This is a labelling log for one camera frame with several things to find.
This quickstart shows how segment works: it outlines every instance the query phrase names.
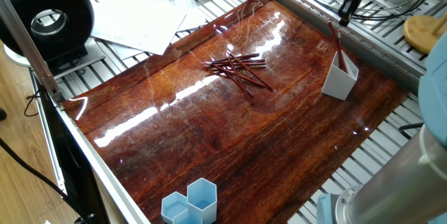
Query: hexagonal pencil holder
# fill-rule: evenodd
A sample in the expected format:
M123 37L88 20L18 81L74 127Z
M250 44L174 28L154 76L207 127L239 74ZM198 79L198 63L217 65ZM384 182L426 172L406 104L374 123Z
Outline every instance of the hexagonal pencil holder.
M161 201L161 217L167 224L174 223L174 217L188 212L188 200L178 192L171 193Z
M188 186L188 211L198 216L203 224L211 224L217 219L217 186L201 178Z
M195 216L189 213L189 211L184 211L174 217L174 224L203 224L203 221L200 216Z

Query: black cable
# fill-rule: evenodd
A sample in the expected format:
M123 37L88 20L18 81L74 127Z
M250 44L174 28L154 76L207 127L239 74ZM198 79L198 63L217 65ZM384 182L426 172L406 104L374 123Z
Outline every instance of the black cable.
M24 162L0 137L0 146L8 153L11 158L13 158L19 165L21 165L24 169L26 169L28 172L32 173L34 176L38 177L41 181L45 182L48 186L50 186L54 191L56 191L60 196L62 196L62 199L73 209L75 210L81 218L87 223L87 224L95 224L94 221L84 213L84 211L79 207L79 205L72 201L69 196L67 196L59 187L56 186L50 179L43 176L40 172L36 171L34 168L29 166L26 162Z
M415 129L415 128L421 128L424 125L424 123L419 123L419 124L409 124L406 126L400 126L398 128L400 134L402 134L404 137L406 137L408 140L411 139L411 136L408 135L407 133L404 132L404 130L410 130L410 129Z
M410 7L408 10L400 13L400 14L396 14L396 15L387 15L387 16L381 16L381 17L372 17L372 16L364 16L364 15L357 15L357 14L352 14L352 18L356 19L356 20L368 20L368 21L386 21L386 20L391 20L391 19L395 19L395 18L399 18L403 15L406 15L408 13L413 12L415 9L417 9L420 5L422 5L425 2L425 0L417 0L417 2L415 2L412 7Z
M38 96L37 94L39 93L39 91L41 91L42 87L43 87L43 86L41 86L41 87L36 91L36 93L35 93L34 95L27 96L27 100L29 100L29 101L28 101L28 105L27 105L27 107L25 108L25 111L23 112L23 115L24 115L24 116L26 116L26 117L34 117L34 116L36 116L36 115L39 114L39 113L37 112L37 113L35 113L35 114L33 114L33 115L28 115L28 114L27 114L27 111L28 111L28 108L29 108L29 105L31 104L31 102L33 102L33 100L34 100L35 98L40 98L40 96Z

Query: white paper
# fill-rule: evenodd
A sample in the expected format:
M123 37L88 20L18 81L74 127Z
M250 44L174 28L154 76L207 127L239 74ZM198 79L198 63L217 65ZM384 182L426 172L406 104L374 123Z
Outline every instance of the white paper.
M206 23L194 0L103 0L94 5L92 36L113 42L121 60L163 54L176 31Z
M195 29L206 24L205 16L197 7L196 1L190 0L188 4L189 7L187 8L186 17L177 31Z
M112 50L115 51L115 53L121 60L128 59L129 57L134 57L144 52L142 50L133 49L131 47L127 47L125 45L120 45L117 43L111 43L111 45Z
M183 22L186 0L103 0L91 36L163 54Z

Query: red pencil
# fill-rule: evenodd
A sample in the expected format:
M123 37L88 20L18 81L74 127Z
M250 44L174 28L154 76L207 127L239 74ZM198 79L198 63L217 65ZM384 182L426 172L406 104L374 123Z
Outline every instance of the red pencil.
M243 83L242 80L240 79L239 73L237 73L237 70L236 70L236 68L234 67L233 62L231 61L230 56L227 55L226 58L228 59L228 62L230 63L231 68L232 68L233 71L236 73L236 77L237 77L237 79L239 80L239 83L242 85L242 87L244 87L245 95L247 95L247 98L249 99L250 104L253 105L253 101L251 100L251 97L250 97L249 93L247 92L247 88L245 88L244 83Z
M337 36L338 36L338 48L340 49L340 51L339 52L342 52L342 30L340 30L340 29L338 29L337 30ZM346 69L346 65L344 64L344 58L343 58L343 55L342 55L342 57L339 57L338 58L338 64L342 67L342 70L345 72L345 73L348 73L348 70Z
M264 82L264 80L262 80L259 76L257 76L256 73L254 73L246 64L242 63L237 57L235 57L235 55L231 54L230 52L228 52L229 55L234 58L236 61L239 62L239 64L241 64L242 66L244 66L244 68L246 68L251 74L253 74L253 76L255 76L259 81L261 81L265 86L267 86L269 89L271 89L273 91L273 88L270 87L270 85L268 85L266 82Z
M231 74L231 75L236 76L236 73L234 73L234 72L231 71L231 70L226 70L226 69L222 68L221 66L213 66L213 67L219 69L220 71L223 71L225 74L228 73L228 74ZM248 82L251 82L251 83L253 83L253 84L257 84L257 85L259 85L260 87L265 87L264 84L261 84L260 82L257 82L257 81L255 81L255 80L249 79L248 77L240 76L240 78L242 78L243 80L246 80L246 81L248 81Z
M340 45L339 45L337 36L335 35L335 31L334 31L334 27L332 26L332 22L329 21L329 22L328 22L328 25L329 25L330 33L332 34L332 38L334 39L335 46L337 46L338 65L339 65L339 67L340 67L345 73L348 73L348 72L346 71L346 66L344 65L344 62L343 62L343 60L342 60L342 59L343 59L342 48L341 48Z

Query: glossy wood surface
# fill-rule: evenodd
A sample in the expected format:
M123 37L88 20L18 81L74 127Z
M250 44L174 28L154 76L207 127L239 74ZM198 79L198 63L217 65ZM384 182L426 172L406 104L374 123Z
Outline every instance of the glossy wood surface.
M251 106L201 66L225 50L259 52L274 91L246 84ZM334 53L277 2L248 0L64 107L151 223L163 197L201 177L217 185L217 223L286 223L406 96L349 52L360 70L349 97L322 94Z

